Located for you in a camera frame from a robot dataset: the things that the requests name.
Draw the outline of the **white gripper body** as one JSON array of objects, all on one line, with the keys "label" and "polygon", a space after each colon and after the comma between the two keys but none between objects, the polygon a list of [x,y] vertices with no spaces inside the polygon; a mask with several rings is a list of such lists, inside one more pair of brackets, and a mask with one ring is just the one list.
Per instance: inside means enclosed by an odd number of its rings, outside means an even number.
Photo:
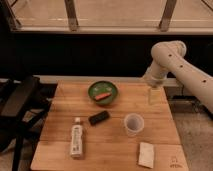
[{"label": "white gripper body", "polygon": [[152,77],[151,75],[145,75],[144,80],[149,86],[151,86],[153,88],[157,88],[157,87],[161,86],[164,82],[163,79],[157,79],[155,77]]}]

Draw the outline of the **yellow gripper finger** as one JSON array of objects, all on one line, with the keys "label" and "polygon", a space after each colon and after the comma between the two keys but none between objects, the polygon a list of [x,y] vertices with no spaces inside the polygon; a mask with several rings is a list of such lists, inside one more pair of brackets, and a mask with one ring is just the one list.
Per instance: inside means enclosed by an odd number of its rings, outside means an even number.
[{"label": "yellow gripper finger", "polygon": [[160,101],[160,90],[156,88],[150,88],[149,89],[149,104],[155,105],[158,104]]}]

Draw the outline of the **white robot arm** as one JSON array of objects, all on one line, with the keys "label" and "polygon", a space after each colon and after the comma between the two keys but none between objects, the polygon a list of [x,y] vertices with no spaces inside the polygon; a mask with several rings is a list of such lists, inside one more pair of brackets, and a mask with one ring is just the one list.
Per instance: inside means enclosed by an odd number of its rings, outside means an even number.
[{"label": "white robot arm", "polygon": [[156,43],[143,78],[151,87],[158,87],[171,72],[213,114],[213,77],[187,62],[186,51],[182,41]]}]

